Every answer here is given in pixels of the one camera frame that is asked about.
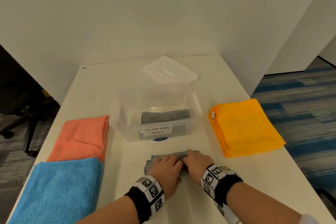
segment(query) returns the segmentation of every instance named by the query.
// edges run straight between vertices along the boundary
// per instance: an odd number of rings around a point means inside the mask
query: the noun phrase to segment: blue towel
[[[95,210],[101,172],[97,158],[37,164],[8,224],[81,220]]]

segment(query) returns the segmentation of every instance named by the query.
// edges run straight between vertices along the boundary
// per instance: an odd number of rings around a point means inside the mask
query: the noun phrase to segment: clear plastic storage box
[[[143,112],[162,113],[183,109],[189,113],[189,118],[142,124]],[[110,126],[120,131],[129,142],[163,140],[190,135],[196,126],[197,118],[202,114],[197,96],[186,82],[133,87],[120,90],[117,99],[113,101]]]

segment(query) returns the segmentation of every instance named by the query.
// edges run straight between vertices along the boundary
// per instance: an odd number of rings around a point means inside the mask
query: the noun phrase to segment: chair wheel
[[[14,136],[14,133],[11,131],[6,131],[6,132],[2,132],[0,135],[2,135],[5,139],[9,139]]]
[[[30,150],[27,155],[28,157],[36,158],[37,154],[39,154],[38,151]]]

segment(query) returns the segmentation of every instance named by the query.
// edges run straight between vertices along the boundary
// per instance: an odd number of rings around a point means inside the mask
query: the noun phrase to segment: orange towel
[[[285,144],[256,99],[216,105],[208,118],[227,158],[280,149]]]
[[[67,120],[47,161],[98,158],[105,156],[109,116]]]

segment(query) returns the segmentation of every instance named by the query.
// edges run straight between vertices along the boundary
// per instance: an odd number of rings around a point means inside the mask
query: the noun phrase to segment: wall
[[[336,34],[335,0],[313,0],[267,74],[302,71]]]
[[[336,66],[336,36],[320,52],[319,56]]]
[[[0,43],[60,103],[80,64],[220,53],[251,94],[312,0],[0,0]]]

